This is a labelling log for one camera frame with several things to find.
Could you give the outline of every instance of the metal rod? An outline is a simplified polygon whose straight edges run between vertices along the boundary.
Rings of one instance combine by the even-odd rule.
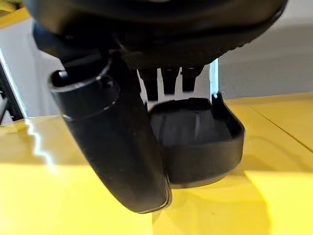
[[[219,92],[219,60],[216,59],[209,65],[209,79],[210,79],[210,100],[212,95]]]
[[[7,98],[4,98],[2,100],[2,104],[0,105],[0,124],[2,123],[3,121],[3,118],[4,118],[4,115],[5,115],[5,111],[7,110],[8,108],[8,99]]]

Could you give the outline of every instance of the black frame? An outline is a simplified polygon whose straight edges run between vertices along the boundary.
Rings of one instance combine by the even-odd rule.
[[[0,105],[0,124],[4,118],[5,111],[8,111],[12,120],[17,121],[23,119],[21,108],[15,98],[14,92],[10,86],[8,78],[5,74],[2,62],[0,61],[0,95],[2,104]]]

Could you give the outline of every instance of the yellow table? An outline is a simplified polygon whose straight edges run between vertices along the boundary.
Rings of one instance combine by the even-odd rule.
[[[0,127],[0,235],[313,235],[313,94],[228,104],[242,163],[144,215],[111,196],[60,117]]]

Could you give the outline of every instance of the yellow surface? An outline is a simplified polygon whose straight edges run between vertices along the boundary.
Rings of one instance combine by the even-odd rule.
[[[0,29],[9,27],[13,24],[27,20],[29,18],[30,18],[30,15],[27,12],[26,8],[19,9],[19,10],[12,12],[6,16],[0,17]]]
[[[288,127],[284,102],[296,98],[277,108],[271,98],[230,101],[246,128],[242,163],[212,185],[173,190],[170,207],[145,215],[111,196],[60,117],[0,127],[0,235],[312,235],[313,154],[256,110]]]

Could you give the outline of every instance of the black cylindrical handle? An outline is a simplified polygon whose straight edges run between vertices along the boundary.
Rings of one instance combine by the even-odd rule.
[[[62,79],[66,78],[60,72],[53,73],[50,91],[86,159],[109,191],[134,212],[167,206],[171,191],[139,92],[109,76],[74,84]]]

